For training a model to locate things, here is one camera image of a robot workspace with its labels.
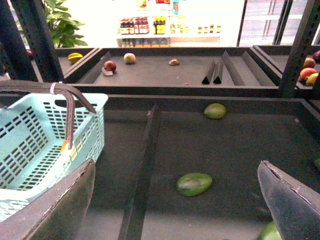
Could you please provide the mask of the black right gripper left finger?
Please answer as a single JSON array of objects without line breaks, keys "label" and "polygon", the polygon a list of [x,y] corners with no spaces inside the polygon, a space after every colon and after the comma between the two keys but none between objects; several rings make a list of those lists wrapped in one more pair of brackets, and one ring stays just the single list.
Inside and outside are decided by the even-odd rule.
[{"label": "black right gripper left finger", "polygon": [[73,240],[85,219],[96,175],[92,159],[0,224],[2,240]]}]

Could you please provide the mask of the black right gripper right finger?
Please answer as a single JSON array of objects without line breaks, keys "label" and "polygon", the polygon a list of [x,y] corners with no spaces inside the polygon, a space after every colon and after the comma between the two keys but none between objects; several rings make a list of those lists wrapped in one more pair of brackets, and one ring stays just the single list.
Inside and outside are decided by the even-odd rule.
[{"label": "black right gripper right finger", "polygon": [[269,161],[257,168],[264,201],[283,240],[320,238],[320,194]]}]

